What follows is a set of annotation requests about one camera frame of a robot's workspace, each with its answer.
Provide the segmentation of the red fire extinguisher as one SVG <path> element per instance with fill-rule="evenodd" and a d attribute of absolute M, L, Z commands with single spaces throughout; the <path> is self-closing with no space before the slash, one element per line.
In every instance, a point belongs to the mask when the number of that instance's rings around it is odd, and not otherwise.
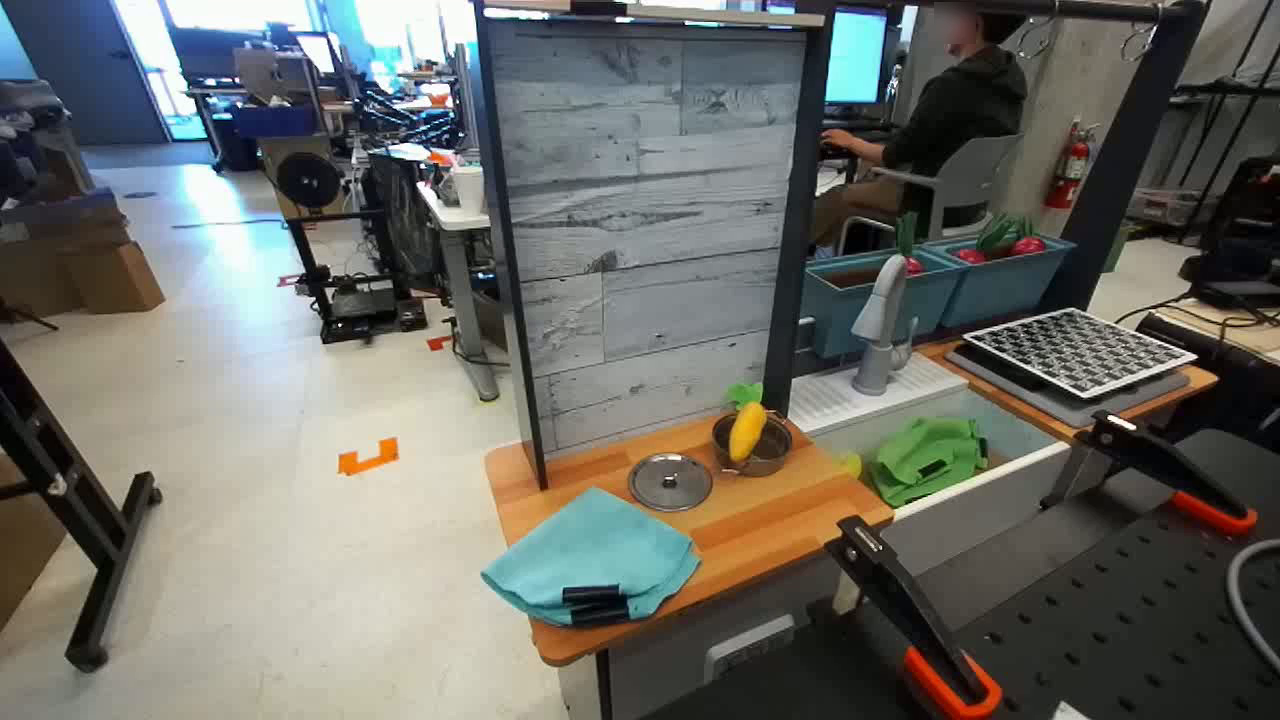
<path fill-rule="evenodd" d="M 1065 211 L 1078 198 L 1084 172 L 1090 172 L 1090 159 L 1092 159 L 1092 132 L 1084 126 L 1084 118 L 1073 118 L 1069 140 L 1065 140 L 1061 159 L 1048 178 L 1048 197 L 1046 197 L 1046 203 L 1052 211 Z"/>

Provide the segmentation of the grey toy faucet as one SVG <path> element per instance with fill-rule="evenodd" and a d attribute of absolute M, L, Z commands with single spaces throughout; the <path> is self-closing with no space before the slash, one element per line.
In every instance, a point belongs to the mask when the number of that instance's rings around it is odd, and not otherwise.
<path fill-rule="evenodd" d="M 860 367 L 854 376 L 854 386 L 860 396 L 883 396 L 895 370 L 910 363 L 910 346 L 893 340 L 895 314 L 905 306 L 910 289 L 910 259 L 887 257 L 875 271 L 875 284 L 854 318 L 854 331 L 866 340 Z"/>

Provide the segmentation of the right blue storage bin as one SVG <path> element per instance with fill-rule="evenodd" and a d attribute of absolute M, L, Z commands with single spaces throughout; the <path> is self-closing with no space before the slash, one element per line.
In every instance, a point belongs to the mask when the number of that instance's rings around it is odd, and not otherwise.
<path fill-rule="evenodd" d="M 944 327 L 962 331 L 1031 313 L 1073 257 L 1073 242 L 1046 238 L 1037 253 L 995 259 L 982 259 L 974 242 L 944 242 L 944 257 L 962 262 Z"/>

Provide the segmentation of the yellow carrot plush toy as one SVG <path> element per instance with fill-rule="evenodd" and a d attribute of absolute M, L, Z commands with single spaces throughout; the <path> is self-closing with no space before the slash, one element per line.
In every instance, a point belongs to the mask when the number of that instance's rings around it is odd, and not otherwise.
<path fill-rule="evenodd" d="M 732 428 L 727 428 L 727 460 L 745 462 L 757 453 L 757 443 L 761 443 L 761 434 L 769 428 L 766 391 L 757 385 L 742 385 L 732 391 L 732 409 L 736 409 L 736 414 L 732 414 Z"/>

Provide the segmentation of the seated person in black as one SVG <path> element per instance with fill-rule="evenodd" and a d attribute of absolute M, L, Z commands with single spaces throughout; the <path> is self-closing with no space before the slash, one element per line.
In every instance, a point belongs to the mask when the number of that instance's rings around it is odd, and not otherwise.
<path fill-rule="evenodd" d="M 895 218 L 910 187 L 887 178 L 887 167 L 936 175 L 939 162 L 975 135 L 1015 135 L 1025 118 L 1029 79 L 1003 40 L 1021 14 L 957 12 L 947 21 L 953 69 L 933 77 L 911 116 L 887 135 L 867 140 L 843 126 L 823 126 L 829 146 L 843 146 L 875 167 L 875 178 L 842 183 L 818 197 L 810 242 L 838 242 L 855 215 Z"/>

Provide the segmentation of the cardboard boxes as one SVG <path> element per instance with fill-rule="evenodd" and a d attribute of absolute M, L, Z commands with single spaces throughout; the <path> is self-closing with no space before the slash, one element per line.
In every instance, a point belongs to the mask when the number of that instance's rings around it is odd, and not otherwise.
<path fill-rule="evenodd" d="M 36 198 L 0 211 L 0 299 L 23 313 L 154 313 L 166 289 L 116 197 Z"/>

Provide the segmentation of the blue storage bin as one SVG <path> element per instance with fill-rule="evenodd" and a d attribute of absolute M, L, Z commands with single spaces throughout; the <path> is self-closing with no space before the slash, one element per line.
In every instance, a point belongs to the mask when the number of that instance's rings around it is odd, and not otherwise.
<path fill-rule="evenodd" d="M 799 313 L 810 314 L 810 346 L 821 360 L 855 360 L 866 340 L 854 331 L 866 299 L 874 295 L 883 253 L 823 257 L 804 266 Z M 947 313 L 962 284 L 953 259 L 919 253 L 910 262 L 905 302 L 893 340 L 933 336 Z"/>
<path fill-rule="evenodd" d="M 1073 257 L 1073 242 L 1046 238 L 1037 253 L 995 259 L 982 259 L 974 242 L 944 242 L 944 257 L 962 262 L 944 327 L 962 331 L 1031 313 Z"/>

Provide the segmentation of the silver pot lid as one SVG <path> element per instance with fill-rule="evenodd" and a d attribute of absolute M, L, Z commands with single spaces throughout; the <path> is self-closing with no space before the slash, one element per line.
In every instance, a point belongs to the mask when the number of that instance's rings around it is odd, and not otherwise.
<path fill-rule="evenodd" d="M 680 453 L 645 456 L 628 489 L 645 506 L 696 506 L 714 497 L 714 471 Z"/>

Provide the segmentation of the white toy sink basin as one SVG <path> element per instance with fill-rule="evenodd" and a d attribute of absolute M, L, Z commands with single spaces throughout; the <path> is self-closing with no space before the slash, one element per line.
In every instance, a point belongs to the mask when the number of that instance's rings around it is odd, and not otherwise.
<path fill-rule="evenodd" d="M 854 367 L 797 376 L 788 421 L 893 506 L 883 540 L 911 571 L 1029 521 L 1069 453 L 926 356 L 880 396 L 855 391 Z"/>

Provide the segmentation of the marble pattern back panel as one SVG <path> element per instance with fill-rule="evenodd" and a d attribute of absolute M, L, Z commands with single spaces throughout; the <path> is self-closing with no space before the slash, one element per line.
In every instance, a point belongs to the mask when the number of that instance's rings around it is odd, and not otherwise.
<path fill-rule="evenodd" d="M 490 211 L 540 485 L 572 453 L 788 396 L 829 21 L 537 12 L 482 22 Z"/>

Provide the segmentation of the black equipment cart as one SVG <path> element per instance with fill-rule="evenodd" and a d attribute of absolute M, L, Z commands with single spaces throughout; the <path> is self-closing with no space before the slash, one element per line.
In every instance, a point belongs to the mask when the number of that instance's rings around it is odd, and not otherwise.
<path fill-rule="evenodd" d="M 282 135 L 260 146 L 277 206 L 298 253 L 298 290 L 318 313 L 326 345 L 375 340 L 427 324 L 421 299 L 381 253 L 381 211 L 366 172 L 331 142 Z"/>

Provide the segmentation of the orange floor marker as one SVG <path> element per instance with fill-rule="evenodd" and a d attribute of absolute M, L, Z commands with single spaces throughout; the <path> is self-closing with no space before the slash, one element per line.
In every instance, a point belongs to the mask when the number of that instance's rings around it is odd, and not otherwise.
<path fill-rule="evenodd" d="M 335 456 L 335 471 L 342 471 L 342 477 L 366 477 L 366 471 L 384 469 L 384 462 L 398 462 L 398 460 L 400 460 L 400 439 L 398 439 L 398 434 L 384 434 L 384 439 L 375 439 L 372 453 L 342 453 L 342 456 Z"/>

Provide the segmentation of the black orange clamp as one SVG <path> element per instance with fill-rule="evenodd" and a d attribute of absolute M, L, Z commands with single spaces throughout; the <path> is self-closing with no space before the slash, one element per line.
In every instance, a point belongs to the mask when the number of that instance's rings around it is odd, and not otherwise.
<path fill-rule="evenodd" d="M 1052 492 L 1046 497 L 1046 506 L 1092 492 L 1092 480 L 1084 471 L 1090 456 L 1100 456 L 1108 469 L 1146 471 L 1147 480 L 1164 485 L 1167 506 L 1218 535 L 1242 540 L 1251 535 L 1259 524 L 1259 511 L 1238 501 L 1220 480 L 1212 480 L 1201 460 L 1117 410 L 1096 410 L 1073 434 L 1073 456 L 1056 477 Z"/>
<path fill-rule="evenodd" d="M 995 720 L 1001 678 L 962 646 L 893 544 L 860 516 L 843 516 L 823 553 L 905 637 L 899 678 L 933 720 Z"/>

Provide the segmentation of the teal folded cloth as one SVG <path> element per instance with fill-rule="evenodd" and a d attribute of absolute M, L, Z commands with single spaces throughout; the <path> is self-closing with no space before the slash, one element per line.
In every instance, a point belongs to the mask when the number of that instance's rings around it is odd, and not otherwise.
<path fill-rule="evenodd" d="M 661 516 L 581 492 L 482 579 L 533 620 L 583 628 L 655 616 L 702 566 L 696 544 Z"/>

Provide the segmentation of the near black orange clamp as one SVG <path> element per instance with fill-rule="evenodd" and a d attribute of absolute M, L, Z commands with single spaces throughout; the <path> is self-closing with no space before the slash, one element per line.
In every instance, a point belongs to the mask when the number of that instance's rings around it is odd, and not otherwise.
<path fill-rule="evenodd" d="M 823 553 L 905 637 L 899 678 L 933 720 L 995 720 L 1001 678 L 962 646 L 893 544 L 860 516 L 843 516 Z"/>

